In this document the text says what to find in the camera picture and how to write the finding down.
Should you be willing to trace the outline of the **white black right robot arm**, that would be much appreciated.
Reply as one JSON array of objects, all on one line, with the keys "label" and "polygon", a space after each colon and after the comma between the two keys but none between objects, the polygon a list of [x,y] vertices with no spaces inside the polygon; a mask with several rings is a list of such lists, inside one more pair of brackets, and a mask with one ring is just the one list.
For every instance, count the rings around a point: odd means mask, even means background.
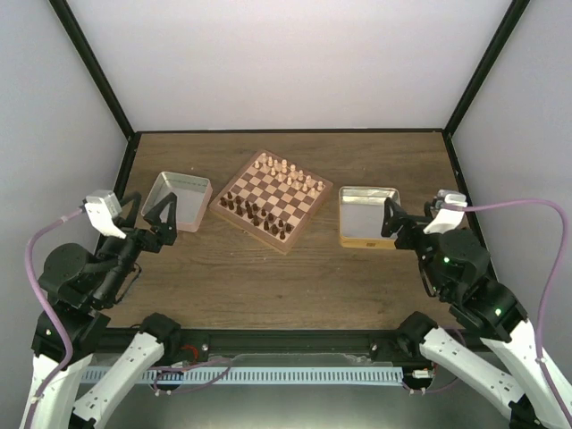
[{"label": "white black right robot arm", "polygon": [[506,369],[479,358],[420,312],[397,330],[401,356],[444,366],[487,398],[512,428],[569,428],[571,384],[543,347],[543,316],[531,323],[516,295],[488,274],[490,253],[459,226],[473,210],[466,197],[442,189],[422,216],[408,214],[391,199],[383,208],[382,236],[394,237],[397,249],[416,253],[427,295],[448,304]]}]

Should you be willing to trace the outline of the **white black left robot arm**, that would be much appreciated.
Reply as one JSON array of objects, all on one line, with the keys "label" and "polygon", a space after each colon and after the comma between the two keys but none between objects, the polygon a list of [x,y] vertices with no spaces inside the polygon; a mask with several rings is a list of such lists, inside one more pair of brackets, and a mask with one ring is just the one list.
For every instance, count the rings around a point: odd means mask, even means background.
[{"label": "white black left robot arm", "polygon": [[[98,190],[29,239],[24,266],[43,311],[32,341],[32,382],[22,428],[101,428],[143,373],[181,354],[180,324],[154,313],[139,325],[95,389],[76,396],[110,322],[104,310],[123,300],[120,289],[127,277],[140,274],[141,253],[158,253],[177,238],[177,196],[167,194],[145,214],[146,229],[135,225],[140,200],[138,192],[119,199],[111,190]],[[104,236],[102,247],[92,253],[77,243],[62,244],[48,255],[42,274],[36,274],[32,257],[37,241],[80,215],[87,215]]]}]

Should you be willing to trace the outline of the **gold tin box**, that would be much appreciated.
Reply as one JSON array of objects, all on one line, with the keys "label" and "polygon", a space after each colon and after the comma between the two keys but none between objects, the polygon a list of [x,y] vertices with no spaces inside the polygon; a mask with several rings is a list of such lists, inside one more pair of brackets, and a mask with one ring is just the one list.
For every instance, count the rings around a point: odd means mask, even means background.
[{"label": "gold tin box", "polygon": [[395,188],[343,186],[339,190],[339,236],[344,248],[394,249],[395,235],[382,235],[384,203],[398,205]]}]

